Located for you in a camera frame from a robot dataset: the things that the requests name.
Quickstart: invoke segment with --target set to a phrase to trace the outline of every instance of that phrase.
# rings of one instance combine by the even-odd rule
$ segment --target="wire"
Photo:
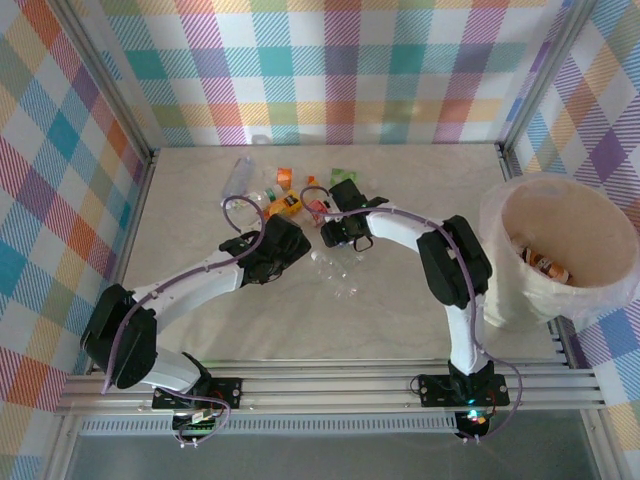
[[[231,405],[229,405],[224,400],[221,400],[219,398],[214,398],[214,397],[200,397],[198,395],[189,395],[187,393],[181,393],[176,390],[171,390],[170,388],[165,388],[165,387],[158,387],[158,389],[163,390],[167,392],[169,395],[173,395],[174,397],[184,398],[186,400],[197,400],[200,402],[209,402],[224,408],[223,410],[224,416],[222,417],[222,420],[220,420],[220,425],[217,425],[211,432],[207,433],[205,436],[199,438],[198,440],[193,439],[193,441],[187,442],[187,440],[182,436],[182,432],[186,429],[187,426],[186,425],[181,426],[178,429],[178,434],[176,435],[176,438],[178,439],[178,441],[180,442],[180,445],[183,448],[185,445],[193,445],[194,447],[197,447],[198,445],[206,442],[211,437],[213,437],[216,433],[218,433],[220,429],[224,428],[224,426],[229,421],[229,417],[231,416]]]
[[[264,218],[264,213],[262,213],[262,209],[256,202],[254,202],[250,198],[246,198],[241,195],[231,195],[230,197],[225,198],[222,202],[223,214],[225,214],[225,218],[227,219],[229,224],[236,230],[238,230],[238,228],[233,224],[233,222],[231,222],[228,215],[226,215],[227,203],[229,203],[232,200],[244,200],[248,202],[253,208],[256,209],[261,222],[258,238],[256,239],[255,242],[253,242],[253,244],[247,250],[242,252],[240,255],[237,255],[235,257],[232,257],[227,260],[223,260],[221,262],[217,262],[211,265],[195,267],[195,268],[192,268],[191,270],[180,273],[173,278],[170,278],[165,283],[158,286],[154,291],[146,294],[135,305],[133,305],[133,307],[131,307],[131,309],[126,313],[126,315],[122,319],[122,322],[120,322],[120,325],[118,326],[118,330],[116,331],[116,334],[113,337],[113,343],[111,344],[111,351],[109,352],[109,361],[107,363],[107,371],[105,372],[104,385],[102,386],[102,390],[101,390],[102,395],[105,395],[107,393],[107,390],[109,390],[109,387],[111,386],[111,379],[113,378],[113,371],[116,365],[116,357],[118,355],[118,349],[120,347],[120,342],[122,341],[124,331],[127,328],[127,325],[129,325],[129,321],[131,320],[133,315],[140,309],[140,307],[142,307],[145,303],[147,303],[152,298],[154,298],[154,296],[157,296],[158,294],[163,293],[166,289],[172,287],[176,283],[179,283],[182,280],[185,280],[200,272],[207,272],[212,269],[215,270],[217,268],[226,267],[227,265],[232,265],[238,262],[238,260],[241,260],[246,256],[251,255],[260,246],[260,243],[264,239],[264,236],[266,233],[266,221]]]
[[[513,408],[509,411],[507,418],[505,418],[505,420],[498,426],[498,428],[496,428],[492,432],[487,433],[483,438],[486,440],[496,435],[498,432],[502,431],[505,428],[505,426],[509,423],[509,421],[513,418],[516,411],[518,410],[518,407],[520,406],[520,401],[522,400],[522,390],[523,390],[522,375],[520,374],[520,371],[514,364],[507,362],[506,360],[501,360],[499,358],[494,357],[489,352],[487,352],[485,348],[482,346],[482,344],[478,341],[476,337],[476,321],[477,321],[478,312],[477,312],[477,306],[475,302],[475,289],[473,288],[473,282],[471,280],[471,274],[469,273],[469,269],[467,268],[467,265],[464,262],[464,259],[462,258],[462,253],[460,252],[460,249],[456,245],[456,242],[453,240],[451,235],[449,235],[449,233],[444,228],[442,228],[441,225],[438,225],[437,223],[432,222],[431,220],[424,218],[420,215],[416,215],[415,213],[407,212],[404,210],[398,210],[397,208],[364,207],[364,208],[356,208],[355,210],[351,210],[349,212],[340,212],[340,213],[320,212],[318,210],[314,210],[313,208],[309,207],[309,205],[304,201],[304,194],[309,190],[321,190],[325,194],[327,194],[327,196],[330,196],[330,194],[326,188],[316,186],[316,185],[309,185],[300,191],[300,202],[302,203],[302,206],[307,211],[311,213],[315,213],[316,215],[321,215],[329,218],[342,218],[342,217],[348,217],[350,215],[356,215],[358,213],[371,213],[371,212],[390,213],[392,215],[399,215],[401,217],[414,220],[422,225],[425,225],[429,228],[432,228],[433,230],[438,231],[444,237],[445,241],[449,244],[449,247],[451,248],[451,250],[453,250],[453,252],[455,253],[455,256],[458,260],[458,264],[460,265],[460,270],[462,271],[462,276],[464,277],[464,283],[467,287],[467,292],[469,293],[469,301],[471,302],[471,322],[470,322],[471,323],[470,325],[471,340],[473,341],[473,344],[478,350],[480,350],[480,353],[484,354],[489,360],[492,360],[494,363],[499,363],[501,365],[509,367],[511,370],[513,370],[518,378],[518,394],[516,395],[516,400],[513,404]],[[466,435],[468,438],[471,438],[471,439],[474,438],[471,435],[465,434],[464,432],[461,432],[461,433],[463,435]]]

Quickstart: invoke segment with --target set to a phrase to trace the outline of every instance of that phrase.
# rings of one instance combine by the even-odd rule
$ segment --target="black mounting bracket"
[[[449,362],[449,375],[418,375],[423,407],[504,407],[509,390],[504,375],[494,373],[489,361],[480,371],[465,375]]]
[[[240,399],[242,398],[242,379],[241,378],[215,378],[211,377],[208,381],[209,391],[200,396],[210,398],[219,398],[227,402],[232,410],[240,408]],[[211,403],[206,401],[193,401],[178,398],[169,392],[156,388],[153,391],[153,400],[151,402],[152,410],[194,410],[201,408],[210,408]]]
[[[489,383],[469,400],[463,400],[458,396],[451,388],[450,380],[449,375],[419,375],[420,404],[423,407],[493,407],[495,397],[497,407],[509,405],[509,391],[502,375],[492,377]]]

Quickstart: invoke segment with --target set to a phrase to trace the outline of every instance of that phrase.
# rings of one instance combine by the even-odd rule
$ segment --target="white bin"
[[[599,315],[630,303],[640,280],[636,231],[609,199],[562,175],[525,175],[483,198],[480,237],[493,266],[485,318],[523,331],[563,315]],[[554,282],[517,255],[511,239],[566,268]]]

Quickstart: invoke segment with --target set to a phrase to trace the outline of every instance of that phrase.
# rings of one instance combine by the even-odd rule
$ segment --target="clear plastic bottle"
[[[282,187],[280,185],[274,185],[262,192],[251,192],[247,197],[256,202],[262,210],[265,210],[272,202],[281,198],[283,195],[284,190]],[[242,200],[230,202],[227,204],[227,209],[229,218],[243,233],[260,228],[260,225],[258,225],[260,220],[258,212],[247,202],[243,202]]]
[[[244,195],[247,191],[247,185],[253,175],[256,163],[251,157],[240,157],[231,171],[231,175],[227,179],[227,183],[222,189],[222,200],[231,195]]]
[[[349,298],[358,292],[358,286],[338,260],[318,250],[311,252],[311,259],[316,265],[318,275],[324,281],[331,282],[336,297]]]

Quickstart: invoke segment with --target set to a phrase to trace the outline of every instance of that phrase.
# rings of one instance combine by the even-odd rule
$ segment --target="orange label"
[[[290,168],[278,168],[278,185],[284,190],[291,188],[291,180],[293,179],[293,170]]]

